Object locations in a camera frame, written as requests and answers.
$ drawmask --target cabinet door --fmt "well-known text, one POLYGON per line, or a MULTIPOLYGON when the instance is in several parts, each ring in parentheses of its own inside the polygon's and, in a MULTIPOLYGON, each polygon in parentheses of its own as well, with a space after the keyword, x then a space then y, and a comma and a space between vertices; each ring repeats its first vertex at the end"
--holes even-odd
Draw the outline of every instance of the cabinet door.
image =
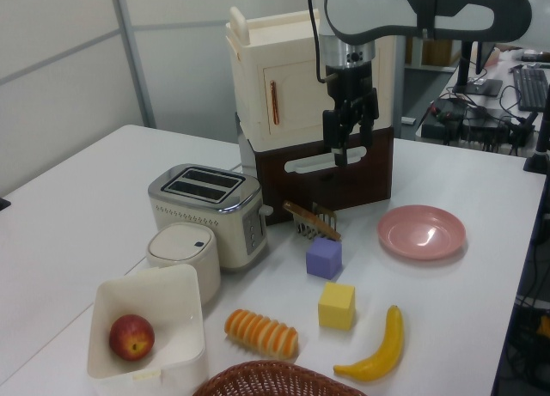
POLYGON ((270 136, 322 131, 322 113, 334 101, 317 82, 314 60, 264 68, 264 81, 270 136))

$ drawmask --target wall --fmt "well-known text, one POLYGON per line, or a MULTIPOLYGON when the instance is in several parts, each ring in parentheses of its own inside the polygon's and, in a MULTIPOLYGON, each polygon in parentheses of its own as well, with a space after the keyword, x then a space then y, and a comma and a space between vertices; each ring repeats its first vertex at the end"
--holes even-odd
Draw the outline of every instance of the wall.
POLYGON ((142 125, 113 0, 0 0, 0 197, 142 125))
POLYGON ((236 143, 225 44, 229 8, 246 18, 307 9, 307 0, 120 0, 151 124, 236 143))

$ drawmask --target pink plate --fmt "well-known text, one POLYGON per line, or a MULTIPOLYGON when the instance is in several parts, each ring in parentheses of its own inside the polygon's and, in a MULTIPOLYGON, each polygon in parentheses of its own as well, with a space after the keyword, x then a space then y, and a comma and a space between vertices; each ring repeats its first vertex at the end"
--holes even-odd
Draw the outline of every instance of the pink plate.
POLYGON ((409 259, 442 259, 466 240, 462 222, 448 211, 429 205, 406 205, 386 213, 377 227, 380 242, 409 259))

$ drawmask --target yellow banana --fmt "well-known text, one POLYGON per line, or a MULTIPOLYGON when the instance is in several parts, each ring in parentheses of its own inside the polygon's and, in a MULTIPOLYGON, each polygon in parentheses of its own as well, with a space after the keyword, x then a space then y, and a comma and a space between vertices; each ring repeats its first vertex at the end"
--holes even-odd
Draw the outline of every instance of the yellow banana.
POLYGON ((373 381, 389 373, 399 361, 403 349, 403 317, 397 306, 386 315, 386 331, 378 350, 369 358, 342 366, 334 366, 336 375, 348 375, 359 381, 373 381))

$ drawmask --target apple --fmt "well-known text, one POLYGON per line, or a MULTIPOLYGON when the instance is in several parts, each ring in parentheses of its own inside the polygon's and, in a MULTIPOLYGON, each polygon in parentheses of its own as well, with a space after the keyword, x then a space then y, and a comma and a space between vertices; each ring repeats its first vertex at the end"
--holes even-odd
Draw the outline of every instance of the apple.
POLYGON ((153 326, 137 314, 125 314, 111 326, 109 346, 124 360, 142 359, 150 352, 154 343, 153 326))

